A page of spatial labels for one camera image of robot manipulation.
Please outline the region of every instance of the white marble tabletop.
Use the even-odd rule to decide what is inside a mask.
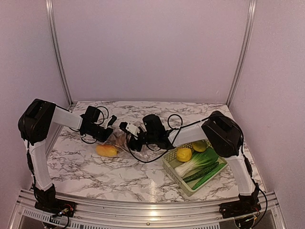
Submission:
[[[232,117],[224,104],[167,103],[167,102],[78,102],[73,110],[81,115],[89,105],[106,106],[110,115],[116,115],[120,122],[142,121],[148,114],[161,117],[165,128],[171,114],[179,114],[184,124],[203,119],[219,110]],[[97,155],[96,144],[88,145],[81,141],[79,133],[64,127],[48,158],[50,176],[56,191],[82,197],[120,201],[144,202],[185,202],[236,197],[238,189],[229,167],[226,167],[213,180],[191,197],[187,197],[162,167],[162,160],[143,164],[126,152],[118,157]],[[147,152],[148,158],[160,152]],[[249,158],[254,179],[264,190],[262,179],[253,158],[245,146],[244,153]]]

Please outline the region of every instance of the pink wall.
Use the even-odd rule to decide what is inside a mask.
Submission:
[[[305,224],[305,2],[259,0],[230,107],[287,228]]]
[[[6,228],[20,189],[31,180],[18,119],[34,98],[67,104],[45,1],[2,0],[0,17],[0,225]]]
[[[56,0],[72,97],[225,102],[246,0]]]

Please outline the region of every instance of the cable connector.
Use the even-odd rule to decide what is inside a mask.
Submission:
[[[66,214],[68,211],[69,211],[69,209],[65,208],[64,210],[60,211],[59,213],[52,215],[52,218],[60,217],[61,215]]]

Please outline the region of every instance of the bok choy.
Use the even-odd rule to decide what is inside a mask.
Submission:
[[[212,165],[217,159],[218,155],[215,153],[214,149],[209,147],[204,153],[195,152],[191,160],[176,167],[175,171],[180,177],[183,177],[194,169],[205,168]]]

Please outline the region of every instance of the green vegetable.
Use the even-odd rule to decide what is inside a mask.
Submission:
[[[192,187],[192,190],[197,189],[200,185],[205,183],[208,179],[210,179],[212,176],[214,176],[221,168],[223,168],[226,165],[226,163],[219,164],[216,168],[214,168],[211,172],[206,174],[203,178],[201,178],[195,185]]]
[[[218,159],[218,155],[212,148],[207,148],[204,153],[195,152],[193,157],[188,162],[183,163],[180,166],[175,168],[177,174],[183,177],[188,172],[197,169],[197,168],[204,168],[207,166],[212,165]]]
[[[211,172],[214,168],[216,168],[216,166],[219,165],[219,162],[216,161],[214,164],[212,164],[211,166],[208,166],[208,167],[205,167],[203,168],[202,170],[200,170],[199,172],[191,175],[191,176],[188,176],[186,178],[184,178],[183,180],[188,183],[188,182],[191,182],[193,180],[197,180],[203,176],[205,176],[206,174],[208,174],[209,172]]]

